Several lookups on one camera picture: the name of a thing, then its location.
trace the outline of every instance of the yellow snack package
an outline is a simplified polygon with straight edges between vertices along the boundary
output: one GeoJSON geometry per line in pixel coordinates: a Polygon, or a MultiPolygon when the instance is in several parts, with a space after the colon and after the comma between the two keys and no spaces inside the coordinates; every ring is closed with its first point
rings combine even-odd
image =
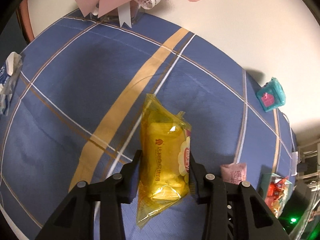
{"type": "Polygon", "coordinates": [[[182,118],[183,114],[171,114],[156,96],[147,94],[140,131],[143,151],[137,210],[140,228],[189,191],[191,125],[182,118]]]}

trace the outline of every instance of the metal screw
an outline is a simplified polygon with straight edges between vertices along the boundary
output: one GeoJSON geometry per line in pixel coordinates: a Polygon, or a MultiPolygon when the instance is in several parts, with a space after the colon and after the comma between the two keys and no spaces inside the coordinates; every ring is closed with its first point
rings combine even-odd
{"type": "Polygon", "coordinates": [[[122,178],[122,175],[121,173],[115,173],[112,175],[113,179],[121,179],[122,178]]]}
{"type": "Polygon", "coordinates": [[[215,176],[211,173],[208,173],[205,177],[209,180],[213,180],[215,178],[215,176]]]}
{"type": "Polygon", "coordinates": [[[244,187],[250,187],[250,182],[248,182],[248,181],[243,181],[243,182],[241,182],[241,184],[242,184],[242,186],[244,186],[244,187]]]}
{"type": "Polygon", "coordinates": [[[85,187],[85,185],[87,185],[87,183],[83,180],[77,183],[77,187],[85,187]]]}

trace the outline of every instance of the red snack package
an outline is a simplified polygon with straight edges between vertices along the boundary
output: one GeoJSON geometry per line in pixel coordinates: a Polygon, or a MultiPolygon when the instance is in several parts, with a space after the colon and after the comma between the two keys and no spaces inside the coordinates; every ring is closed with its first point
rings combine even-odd
{"type": "Polygon", "coordinates": [[[239,184],[247,179],[246,163],[223,164],[221,168],[221,177],[224,182],[239,184]]]}

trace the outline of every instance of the yellow stripe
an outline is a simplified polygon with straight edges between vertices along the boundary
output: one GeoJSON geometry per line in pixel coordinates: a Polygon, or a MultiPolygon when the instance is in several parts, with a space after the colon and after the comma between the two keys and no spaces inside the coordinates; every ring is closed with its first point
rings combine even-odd
{"type": "Polygon", "coordinates": [[[273,159],[273,165],[272,165],[272,173],[275,173],[278,165],[279,152],[280,152],[280,134],[279,134],[278,116],[277,116],[276,109],[273,109],[273,116],[275,118],[275,127],[276,127],[276,134],[277,134],[276,151],[275,151],[275,157],[273,159]]]}
{"type": "MultiPolygon", "coordinates": [[[[161,64],[169,56],[174,47],[187,33],[188,31],[186,29],[179,29],[175,34],[165,41],[163,46],[160,47],[150,59],[143,64],[127,87],[113,103],[93,133],[96,137],[100,138],[106,143],[104,144],[101,143],[101,141],[97,141],[96,137],[93,136],[90,138],[92,141],[100,144],[104,148],[107,148],[108,144],[113,139],[116,131],[138,96],[144,90],[161,64]]],[[[90,141],[84,145],[79,159],[79,164],[71,180],[69,190],[71,190],[80,180],[85,180],[88,183],[91,182],[93,172],[102,154],[103,150],[96,147],[90,141]]]]}

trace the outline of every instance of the red logo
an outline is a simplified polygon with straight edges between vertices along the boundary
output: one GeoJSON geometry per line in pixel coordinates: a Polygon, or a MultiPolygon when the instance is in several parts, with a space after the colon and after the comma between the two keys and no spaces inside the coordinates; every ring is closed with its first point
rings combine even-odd
{"type": "Polygon", "coordinates": [[[156,145],[161,145],[163,144],[163,140],[161,139],[156,139],[156,145]]]}

